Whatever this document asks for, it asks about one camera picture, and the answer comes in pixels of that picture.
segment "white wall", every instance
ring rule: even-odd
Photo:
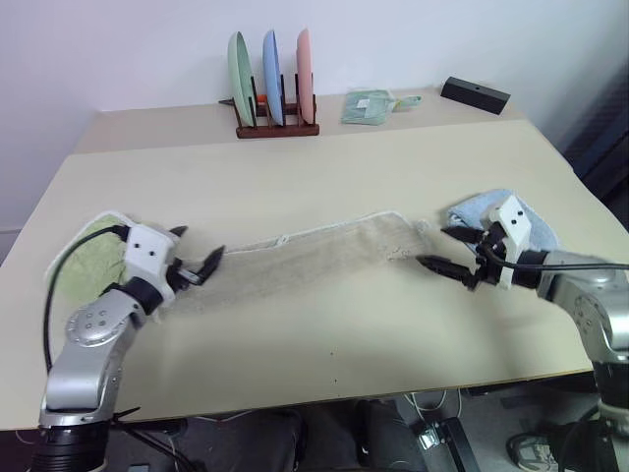
[[[317,93],[494,84],[557,146],[627,61],[626,0],[2,0],[0,229],[21,226],[93,110],[214,102],[241,30],[284,72],[309,26]]]

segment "small towel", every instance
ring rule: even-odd
[[[447,212],[448,221],[453,226],[469,226],[482,229],[481,218],[484,213],[490,207],[511,195],[514,195],[511,190],[504,189],[490,190],[483,194],[478,194],[450,208]],[[526,202],[523,202],[517,195],[516,198],[531,221],[531,249],[537,251],[557,249],[559,240],[550,226]]]

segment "gray carpet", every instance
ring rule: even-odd
[[[425,392],[416,395],[418,402],[430,407],[438,401],[439,392]],[[400,415],[409,424],[419,427],[415,409],[402,397],[391,397]],[[596,402],[596,396],[583,393],[565,393],[538,384],[524,384],[508,389],[489,393],[484,396],[463,396],[461,422],[476,455],[481,470],[491,472],[516,472],[505,450],[505,442],[513,435],[534,430],[543,422],[567,423],[574,421]],[[351,452],[356,444],[352,439],[347,425],[342,425],[343,415],[334,413],[335,403],[325,404],[323,410],[301,406],[302,415],[310,424],[310,447],[307,449],[307,460],[300,470],[317,468],[323,465],[327,454],[347,461],[351,464]],[[455,415],[457,410],[456,390],[448,393],[443,407],[432,413],[426,413],[429,420],[437,420]],[[258,421],[256,412],[242,416],[227,423],[215,423],[201,419],[191,419],[188,430],[174,442],[191,459],[200,459],[212,472],[228,472],[233,458],[242,451],[242,447],[254,441],[248,434],[255,428]],[[326,436],[336,429],[334,437],[336,445],[329,448]],[[167,441],[165,435],[156,434]],[[22,438],[30,441],[33,432],[23,432]],[[0,456],[2,470],[7,472],[25,472],[29,466],[31,446],[20,443],[13,432],[0,434]],[[111,433],[107,448],[109,468],[111,472],[126,472],[131,464],[149,464],[150,472],[170,472],[175,467],[172,461],[141,443],[127,437],[122,432]],[[425,453],[430,472],[455,471],[447,447],[435,447]]]

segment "table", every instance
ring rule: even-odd
[[[470,112],[445,106],[452,105]],[[143,138],[133,150],[70,155],[0,268],[0,429],[37,423],[45,385],[42,275],[106,209],[164,227],[188,224],[181,256],[199,258],[219,244],[387,209],[438,226],[448,206],[509,188],[565,249],[629,260],[627,232],[531,123],[471,111],[484,121],[430,126],[427,119],[375,133],[186,147],[143,148],[150,141]],[[445,236],[434,244],[444,256],[473,261]],[[54,307],[56,352],[69,309]],[[482,286],[470,293],[409,262],[205,317],[180,313],[147,324],[125,361],[117,408],[141,405],[134,419],[166,418],[588,369],[570,318],[533,291]]]

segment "floor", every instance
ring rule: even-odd
[[[416,397],[420,404],[430,407],[438,401],[440,393],[424,392],[416,395]],[[387,400],[395,402],[400,415],[409,425],[419,426],[415,409],[403,396],[391,397]],[[566,423],[574,421],[595,402],[596,396],[591,393],[566,393],[537,383],[519,384],[482,396],[464,394],[460,420],[481,470],[516,472],[519,469],[511,464],[504,447],[508,438],[518,433],[531,431],[542,422]],[[334,404],[328,405],[329,408],[334,408]],[[448,392],[446,401],[438,412],[429,412],[425,415],[429,420],[453,416],[456,414],[457,405],[456,390],[452,390]],[[307,418],[307,420],[316,423],[314,429],[322,432],[328,430],[326,421],[343,421],[330,419],[332,417],[325,419],[324,416],[317,414],[316,418]],[[255,440],[243,436],[248,430],[248,425],[255,420],[255,415],[251,414],[221,423],[193,418],[188,422],[187,431],[175,438],[174,441],[177,447],[182,449],[191,459],[205,461],[208,470],[228,472],[233,463],[233,457],[239,453],[239,448],[248,441]],[[2,457],[3,471],[27,471],[32,446],[26,443],[33,441],[35,434],[36,432],[33,431],[20,432],[21,441],[19,441],[14,432],[0,433],[0,456]],[[168,439],[165,435],[161,437],[165,441]],[[313,440],[311,452],[314,452],[318,447],[315,441]],[[348,433],[343,438],[337,438],[335,442],[352,441],[353,439]],[[343,452],[334,451],[333,453],[338,457]],[[126,472],[131,464],[149,464],[150,472],[175,471],[174,464],[169,459],[128,438],[122,432],[112,431],[107,455],[109,461],[107,470],[111,472]],[[313,457],[312,453],[309,458],[308,449],[307,459],[310,460],[310,463],[305,460],[300,470],[308,470],[320,465],[316,463],[316,458]],[[425,461],[429,472],[456,470],[444,445],[426,451]]]

